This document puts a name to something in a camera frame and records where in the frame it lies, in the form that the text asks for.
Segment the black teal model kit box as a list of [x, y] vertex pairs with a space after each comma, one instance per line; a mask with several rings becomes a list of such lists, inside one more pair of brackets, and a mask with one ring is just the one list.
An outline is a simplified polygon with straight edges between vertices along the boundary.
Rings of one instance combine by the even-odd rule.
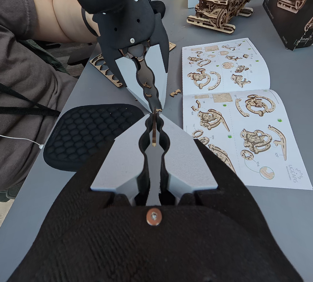
[[312, 45], [313, 0], [264, 0], [263, 7], [287, 49]]

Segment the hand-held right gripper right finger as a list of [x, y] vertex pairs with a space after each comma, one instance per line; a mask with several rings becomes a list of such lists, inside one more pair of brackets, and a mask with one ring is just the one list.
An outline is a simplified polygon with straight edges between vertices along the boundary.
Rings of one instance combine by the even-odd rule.
[[160, 170], [160, 201], [175, 201], [186, 193], [216, 189], [218, 184], [195, 140], [163, 115], [156, 115], [164, 153]]

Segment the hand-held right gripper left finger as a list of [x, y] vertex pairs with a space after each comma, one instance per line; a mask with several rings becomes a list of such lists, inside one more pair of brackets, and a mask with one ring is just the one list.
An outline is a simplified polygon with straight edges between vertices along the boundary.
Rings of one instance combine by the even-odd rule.
[[115, 139], [91, 190], [124, 194], [131, 204], [146, 205], [150, 178], [145, 151], [152, 125], [153, 115], [146, 115]]

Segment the white instruction booklet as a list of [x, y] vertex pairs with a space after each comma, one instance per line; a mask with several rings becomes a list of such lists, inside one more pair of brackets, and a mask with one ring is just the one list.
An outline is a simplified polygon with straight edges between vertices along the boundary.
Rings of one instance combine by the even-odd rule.
[[312, 190], [284, 104], [248, 38], [182, 48], [183, 129], [247, 186]]

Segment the punched wooden part sheet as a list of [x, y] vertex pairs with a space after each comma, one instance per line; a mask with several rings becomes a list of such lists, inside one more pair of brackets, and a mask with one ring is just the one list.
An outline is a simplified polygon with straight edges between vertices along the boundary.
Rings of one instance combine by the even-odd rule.
[[[169, 50], [173, 50], [176, 47], [176, 44], [169, 42]], [[141, 64], [141, 62], [143, 61], [143, 56], [139, 57], [139, 59], [137, 59], [138, 62]], [[117, 87], [121, 87], [123, 86], [123, 84], [117, 79], [115, 78], [115, 76], [113, 74], [109, 74], [108, 71], [109, 69], [107, 68], [106, 63], [104, 62], [104, 58], [102, 56], [102, 54], [98, 54], [97, 56], [95, 56], [94, 58], [92, 58], [89, 61], [95, 68], [98, 69], [98, 71], [100, 71], [106, 78], [108, 78], [115, 86]]]

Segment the person's left forearm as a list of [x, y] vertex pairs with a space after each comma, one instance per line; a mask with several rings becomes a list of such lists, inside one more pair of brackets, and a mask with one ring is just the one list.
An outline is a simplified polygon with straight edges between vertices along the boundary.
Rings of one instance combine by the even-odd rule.
[[33, 40], [56, 43], [92, 43], [97, 38], [86, 28], [77, 0], [34, 0], [37, 26]]

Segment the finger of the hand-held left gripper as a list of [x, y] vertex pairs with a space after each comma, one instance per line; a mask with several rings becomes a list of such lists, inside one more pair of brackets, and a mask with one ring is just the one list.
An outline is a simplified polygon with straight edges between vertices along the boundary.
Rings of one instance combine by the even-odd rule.
[[124, 84], [129, 92], [149, 111], [152, 112], [148, 100], [145, 98], [143, 86], [137, 80], [138, 68], [136, 62], [128, 57], [117, 59], [116, 64], [121, 72]]
[[165, 106], [167, 73], [163, 63], [162, 53], [159, 44], [148, 48], [144, 55], [144, 61], [147, 68], [153, 74], [153, 85], [157, 92], [157, 99], [162, 109]]

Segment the black honeycomb pad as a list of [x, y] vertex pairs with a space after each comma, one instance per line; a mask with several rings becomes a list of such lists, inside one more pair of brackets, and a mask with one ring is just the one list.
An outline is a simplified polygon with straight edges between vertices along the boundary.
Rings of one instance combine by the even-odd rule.
[[55, 169], [76, 172], [90, 156], [143, 116], [140, 108], [130, 104], [72, 108], [53, 129], [44, 148], [44, 160]]

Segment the black wristband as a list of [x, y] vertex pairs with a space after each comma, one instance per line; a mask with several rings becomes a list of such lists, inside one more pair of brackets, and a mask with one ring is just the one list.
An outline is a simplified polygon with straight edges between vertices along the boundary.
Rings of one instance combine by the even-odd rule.
[[95, 37], [98, 37], [98, 32], [95, 31], [92, 26], [90, 26], [90, 24], [88, 23], [87, 17], [86, 17], [86, 11], [84, 10], [84, 8], [81, 8], [81, 15], [84, 21], [84, 24], [86, 26], [86, 28], [90, 31], [91, 34], [93, 34]]

